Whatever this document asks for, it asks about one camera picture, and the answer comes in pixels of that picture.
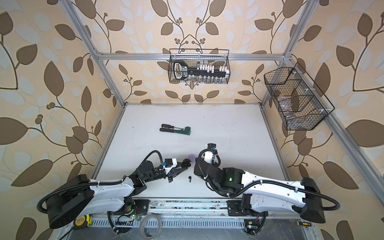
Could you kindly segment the black earbud charging case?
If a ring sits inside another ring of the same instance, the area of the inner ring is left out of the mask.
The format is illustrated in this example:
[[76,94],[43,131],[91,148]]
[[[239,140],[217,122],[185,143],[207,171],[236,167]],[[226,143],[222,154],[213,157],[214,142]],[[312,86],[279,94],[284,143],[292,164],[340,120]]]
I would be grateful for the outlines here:
[[191,162],[183,162],[182,168],[189,168],[191,166]]

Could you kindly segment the purple earbud charging case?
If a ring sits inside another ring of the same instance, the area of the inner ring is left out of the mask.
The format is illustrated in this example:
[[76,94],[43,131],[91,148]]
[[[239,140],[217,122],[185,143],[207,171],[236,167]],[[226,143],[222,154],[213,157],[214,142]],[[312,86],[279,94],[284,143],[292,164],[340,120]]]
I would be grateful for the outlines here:
[[191,161],[191,162],[194,162],[196,160],[196,156],[194,154],[190,154],[188,155],[188,159]]

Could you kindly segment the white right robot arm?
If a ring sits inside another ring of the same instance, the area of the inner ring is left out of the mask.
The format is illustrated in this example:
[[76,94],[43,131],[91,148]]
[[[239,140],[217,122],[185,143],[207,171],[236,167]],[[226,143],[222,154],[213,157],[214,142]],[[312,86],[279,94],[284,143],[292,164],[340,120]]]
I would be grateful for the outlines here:
[[220,168],[216,150],[202,150],[196,158],[194,174],[207,187],[224,198],[241,197],[249,211],[297,213],[308,222],[324,224],[325,211],[336,211],[340,203],[320,192],[311,178],[280,181],[260,177],[237,168]]

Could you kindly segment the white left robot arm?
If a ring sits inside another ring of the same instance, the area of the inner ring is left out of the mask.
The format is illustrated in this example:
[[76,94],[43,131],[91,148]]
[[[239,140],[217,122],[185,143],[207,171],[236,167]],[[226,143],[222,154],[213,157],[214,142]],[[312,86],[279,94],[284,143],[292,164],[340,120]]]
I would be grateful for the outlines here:
[[[148,160],[152,154],[160,157],[158,167]],[[159,151],[151,151],[132,174],[120,180],[97,181],[78,175],[39,200],[37,210],[48,216],[50,229],[59,229],[86,215],[121,212],[133,202],[133,196],[147,189],[148,182],[167,179],[171,183],[191,167],[189,159],[179,162],[161,156]]]

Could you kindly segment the grey tape roll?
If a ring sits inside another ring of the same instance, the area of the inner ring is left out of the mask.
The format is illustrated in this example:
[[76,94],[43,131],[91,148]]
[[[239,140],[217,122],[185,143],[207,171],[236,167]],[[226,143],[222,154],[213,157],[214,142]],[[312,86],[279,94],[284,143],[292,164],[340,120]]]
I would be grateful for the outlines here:
[[160,236],[163,223],[158,215],[145,216],[139,225],[139,231],[144,240],[154,240]]

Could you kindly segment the small yellow black screwdriver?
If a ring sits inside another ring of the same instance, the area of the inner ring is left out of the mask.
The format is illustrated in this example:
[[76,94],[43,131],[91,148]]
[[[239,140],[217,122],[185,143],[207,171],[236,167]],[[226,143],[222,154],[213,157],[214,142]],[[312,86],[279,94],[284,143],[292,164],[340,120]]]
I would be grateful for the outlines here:
[[297,225],[298,226],[305,226],[305,227],[311,227],[312,226],[312,224],[309,222],[301,222],[301,221],[297,221]]

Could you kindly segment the yellow tape measure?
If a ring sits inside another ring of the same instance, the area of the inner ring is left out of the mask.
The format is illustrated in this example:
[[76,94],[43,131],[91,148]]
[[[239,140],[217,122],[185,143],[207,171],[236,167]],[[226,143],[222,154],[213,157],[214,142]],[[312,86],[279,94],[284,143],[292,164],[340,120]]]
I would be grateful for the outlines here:
[[88,228],[92,224],[92,216],[85,215],[74,220],[73,230]]

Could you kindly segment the green black-handled hand tool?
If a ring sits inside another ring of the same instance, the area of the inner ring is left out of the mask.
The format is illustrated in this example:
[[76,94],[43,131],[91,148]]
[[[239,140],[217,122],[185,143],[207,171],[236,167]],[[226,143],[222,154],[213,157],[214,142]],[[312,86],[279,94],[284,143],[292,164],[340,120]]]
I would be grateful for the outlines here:
[[191,128],[185,127],[184,129],[180,128],[160,128],[161,132],[166,133],[175,133],[175,134],[181,134],[181,135],[187,135],[189,136],[191,134]]

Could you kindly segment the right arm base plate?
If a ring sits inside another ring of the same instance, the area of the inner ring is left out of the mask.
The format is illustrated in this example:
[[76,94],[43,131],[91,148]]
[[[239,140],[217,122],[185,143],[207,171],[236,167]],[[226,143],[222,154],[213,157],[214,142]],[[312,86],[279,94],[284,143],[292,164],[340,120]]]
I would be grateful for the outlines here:
[[268,212],[258,213],[250,208],[244,207],[240,200],[228,200],[227,209],[230,217],[265,217],[269,215]]

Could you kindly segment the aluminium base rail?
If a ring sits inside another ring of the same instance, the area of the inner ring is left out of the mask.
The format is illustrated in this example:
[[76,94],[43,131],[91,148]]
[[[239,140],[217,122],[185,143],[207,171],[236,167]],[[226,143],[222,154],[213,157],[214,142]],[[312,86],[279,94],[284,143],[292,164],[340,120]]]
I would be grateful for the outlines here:
[[[126,202],[142,198],[126,198]],[[262,196],[252,195],[251,197],[243,197],[237,199],[166,199],[166,198],[149,198],[149,209],[147,213],[160,215],[196,215],[196,216],[218,216],[228,215],[227,201],[240,200],[242,205],[250,208],[258,213],[268,212],[269,216],[287,215],[299,216],[287,203],[280,200],[273,200]]]

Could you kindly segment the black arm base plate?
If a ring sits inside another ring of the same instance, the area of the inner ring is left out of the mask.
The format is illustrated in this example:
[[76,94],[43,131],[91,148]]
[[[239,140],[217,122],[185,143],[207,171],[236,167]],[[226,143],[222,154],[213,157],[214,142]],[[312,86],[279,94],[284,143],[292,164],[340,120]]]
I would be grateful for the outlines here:
[[123,214],[126,216],[136,216],[137,214],[145,214],[148,212],[150,200],[135,199],[127,202],[123,208]]

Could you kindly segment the socket set rail in basket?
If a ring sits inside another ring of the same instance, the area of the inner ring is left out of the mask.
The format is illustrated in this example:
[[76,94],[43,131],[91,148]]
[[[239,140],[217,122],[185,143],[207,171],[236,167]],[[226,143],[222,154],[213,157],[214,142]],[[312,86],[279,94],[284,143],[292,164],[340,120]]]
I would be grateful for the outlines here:
[[176,60],[171,65],[171,74],[177,80],[224,80],[229,79],[231,71],[227,66],[196,63],[187,63],[183,60]]

